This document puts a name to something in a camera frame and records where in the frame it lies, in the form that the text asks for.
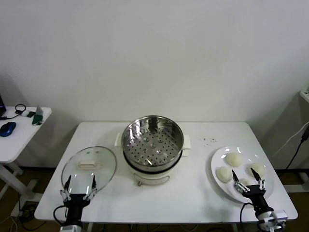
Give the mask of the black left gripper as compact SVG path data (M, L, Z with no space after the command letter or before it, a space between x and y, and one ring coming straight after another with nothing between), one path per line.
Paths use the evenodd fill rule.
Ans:
M60 195L64 206L68 209L66 221L64 225L82 225L83 209L90 204L90 200L94 198L97 193L97 182L95 175L92 175L91 186L86 188L86 194L71 194L69 193L71 175L65 182L64 189L60 191Z

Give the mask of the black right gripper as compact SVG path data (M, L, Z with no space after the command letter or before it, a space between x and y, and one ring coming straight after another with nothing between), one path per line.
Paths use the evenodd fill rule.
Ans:
M234 170L232 170L232 176L233 176L233 181L234 181L234 188L242 193L242 196L245 198L249 198L253 204L254 210L255 210L255 215L259 216L262 213L265 212L270 212L272 211L272 208L270 206L268 206L265 198L264 198L264 194L266 192L266 188L265 188L265 180L261 178L261 176L259 175L258 172L255 171L254 168L251 167L251 172L254 176L254 178L256 179L256 181L258 182L258 185L250 185L247 186L247 188L249 189L249 191L246 191L246 186L243 185L236 173L234 172Z

